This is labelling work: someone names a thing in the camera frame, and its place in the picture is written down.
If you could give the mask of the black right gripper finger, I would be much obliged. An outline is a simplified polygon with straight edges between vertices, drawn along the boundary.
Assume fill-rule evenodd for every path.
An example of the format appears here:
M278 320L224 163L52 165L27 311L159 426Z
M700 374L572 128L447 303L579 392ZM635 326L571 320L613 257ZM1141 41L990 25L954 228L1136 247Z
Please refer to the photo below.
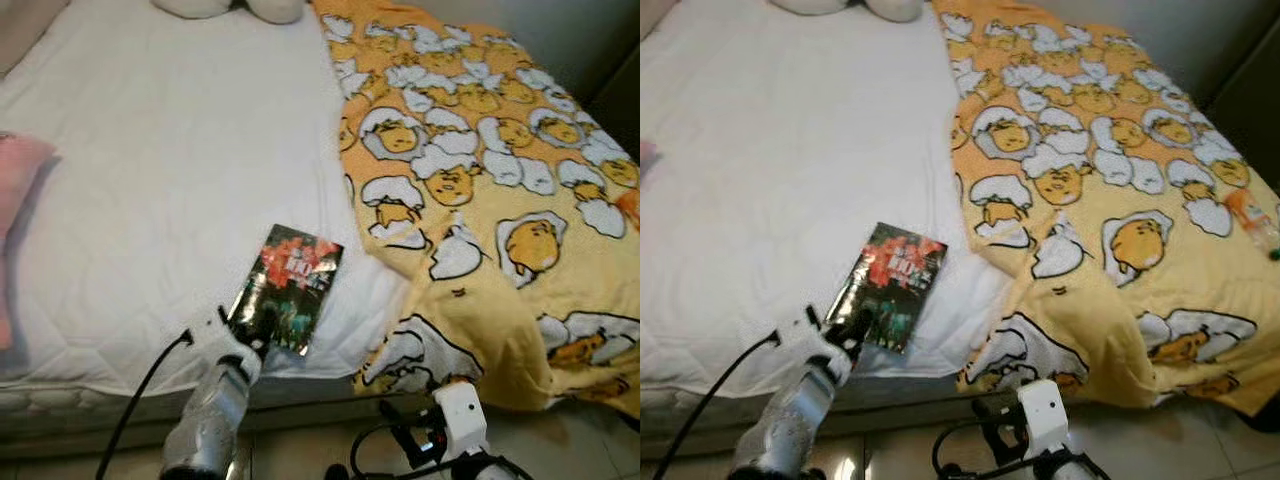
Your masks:
M388 399L379 399L379 413L389 425L390 434L397 442L412 442L412 420L403 416Z
M1005 425L1004 408L987 397L973 399L970 407L979 421L982 433L986 436L997 436L1001 426Z

